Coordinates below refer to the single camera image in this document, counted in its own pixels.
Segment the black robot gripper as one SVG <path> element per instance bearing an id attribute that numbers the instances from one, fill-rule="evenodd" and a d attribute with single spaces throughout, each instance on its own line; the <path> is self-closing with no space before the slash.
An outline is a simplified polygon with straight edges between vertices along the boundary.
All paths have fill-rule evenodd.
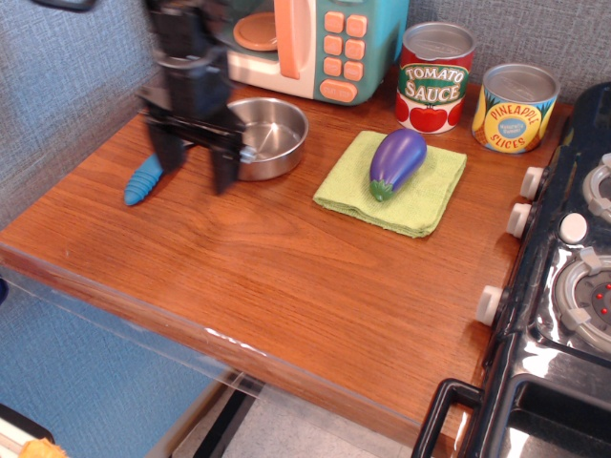
<path id="1" fill-rule="evenodd" d="M 186 138 L 210 148 L 214 187 L 225 193 L 238 179 L 245 147 L 244 123 L 228 109 L 232 83 L 225 50 L 202 56 L 173 57 L 160 50 L 153 57 L 164 85 L 139 91 L 148 109 L 148 134 L 162 171 L 172 173 L 186 159 Z"/>

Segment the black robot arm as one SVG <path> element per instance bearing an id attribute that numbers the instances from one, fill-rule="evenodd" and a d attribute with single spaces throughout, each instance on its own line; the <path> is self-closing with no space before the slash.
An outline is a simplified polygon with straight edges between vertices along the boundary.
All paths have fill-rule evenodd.
<path id="1" fill-rule="evenodd" d="M 222 1 L 146 1 L 157 37 L 154 58 L 162 87 L 144 87 L 145 122 L 153 161 L 170 174 L 186 159 L 186 144 L 208 149 L 217 194 L 239 178 L 256 150 L 244 143 L 246 126 L 228 107 L 233 85 L 227 46 L 216 35 Z"/>

